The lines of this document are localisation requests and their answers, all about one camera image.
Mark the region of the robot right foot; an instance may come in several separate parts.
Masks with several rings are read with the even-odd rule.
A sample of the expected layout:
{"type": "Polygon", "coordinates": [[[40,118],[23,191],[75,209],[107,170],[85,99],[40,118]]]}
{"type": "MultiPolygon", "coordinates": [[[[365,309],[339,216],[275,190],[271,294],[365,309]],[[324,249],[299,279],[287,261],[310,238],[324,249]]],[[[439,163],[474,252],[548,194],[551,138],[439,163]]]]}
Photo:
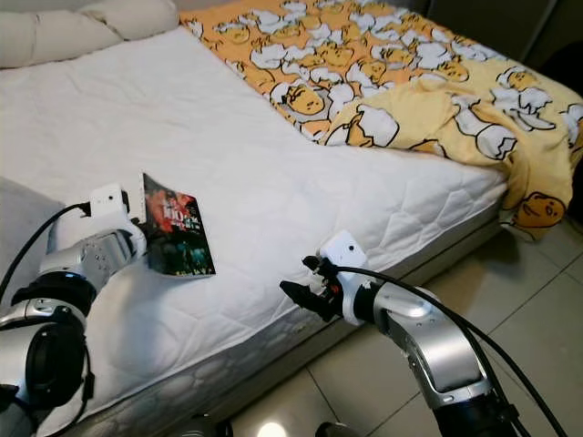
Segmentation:
{"type": "Polygon", "coordinates": [[[317,426],[313,437],[362,437],[359,432],[346,424],[323,422],[317,426]]]}

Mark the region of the beige short pillow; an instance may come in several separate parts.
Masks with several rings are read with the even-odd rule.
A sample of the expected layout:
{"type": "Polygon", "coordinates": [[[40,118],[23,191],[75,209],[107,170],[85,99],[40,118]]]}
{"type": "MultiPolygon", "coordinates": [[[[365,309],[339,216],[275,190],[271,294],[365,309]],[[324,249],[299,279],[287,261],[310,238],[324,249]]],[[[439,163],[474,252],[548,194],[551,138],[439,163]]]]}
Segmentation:
{"type": "Polygon", "coordinates": [[[142,40],[179,26],[178,8],[172,0],[99,0],[82,5],[77,13],[95,18],[126,41],[142,40]]]}

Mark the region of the white quilted mattress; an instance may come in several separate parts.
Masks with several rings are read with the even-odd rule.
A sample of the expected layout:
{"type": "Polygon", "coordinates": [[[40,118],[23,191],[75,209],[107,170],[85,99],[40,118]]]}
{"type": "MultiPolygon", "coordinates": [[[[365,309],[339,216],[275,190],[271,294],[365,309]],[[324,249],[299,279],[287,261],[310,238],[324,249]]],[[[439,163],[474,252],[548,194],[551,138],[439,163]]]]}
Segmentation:
{"type": "Polygon", "coordinates": [[[5,253],[55,208],[142,179],[195,197],[215,274],[118,273],[88,318],[97,376],[42,434],[149,437],[195,413],[240,412],[345,337],[296,307],[283,280],[347,230],[368,266],[432,278],[496,232],[492,169],[415,151],[328,147],[278,116],[186,29],[0,79],[5,253]]]}

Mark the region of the beige long pillow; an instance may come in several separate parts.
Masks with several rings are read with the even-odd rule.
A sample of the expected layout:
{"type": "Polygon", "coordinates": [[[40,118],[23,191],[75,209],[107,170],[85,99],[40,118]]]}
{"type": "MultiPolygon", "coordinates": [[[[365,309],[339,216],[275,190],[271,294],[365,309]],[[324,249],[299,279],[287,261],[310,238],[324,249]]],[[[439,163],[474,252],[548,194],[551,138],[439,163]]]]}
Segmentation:
{"type": "Polygon", "coordinates": [[[120,37],[87,14],[72,11],[0,14],[0,67],[17,69],[119,45],[120,37]]]}

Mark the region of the dark cover paperback book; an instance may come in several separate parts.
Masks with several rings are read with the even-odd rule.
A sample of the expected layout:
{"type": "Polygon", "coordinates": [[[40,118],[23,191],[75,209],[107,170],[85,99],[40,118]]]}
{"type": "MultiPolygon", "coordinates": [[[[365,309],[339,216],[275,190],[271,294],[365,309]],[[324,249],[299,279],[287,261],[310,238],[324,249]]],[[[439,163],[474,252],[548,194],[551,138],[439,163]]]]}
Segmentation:
{"type": "Polygon", "coordinates": [[[171,278],[207,278],[217,273],[195,197],[162,186],[143,174],[146,265],[171,278]]]}

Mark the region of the yellow egg cartoon blanket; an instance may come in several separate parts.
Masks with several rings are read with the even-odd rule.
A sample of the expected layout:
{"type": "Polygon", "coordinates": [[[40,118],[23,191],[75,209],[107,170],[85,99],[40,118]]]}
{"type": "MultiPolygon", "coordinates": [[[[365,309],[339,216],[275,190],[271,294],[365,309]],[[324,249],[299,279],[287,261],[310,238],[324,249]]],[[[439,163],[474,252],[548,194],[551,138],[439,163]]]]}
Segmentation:
{"type": "Polygon", "coordinates": [[[498,170],[501,225],[529,240],[569,216],[583,96],[533,67],[376,0],[230,0],[178,20],[309,140],[498,170]]]}

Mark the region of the dark cabinet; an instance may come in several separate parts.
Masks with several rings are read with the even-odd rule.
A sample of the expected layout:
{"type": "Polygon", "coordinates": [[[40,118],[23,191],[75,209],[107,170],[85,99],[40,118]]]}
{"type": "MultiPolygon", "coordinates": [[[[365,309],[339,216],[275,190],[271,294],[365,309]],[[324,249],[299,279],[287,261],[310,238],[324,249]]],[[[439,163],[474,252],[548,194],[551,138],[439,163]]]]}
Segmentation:
{"type": "Polygon", "coordinates": [[[432,0],[426,13],[583,96],[583,0],[432,0]]]}

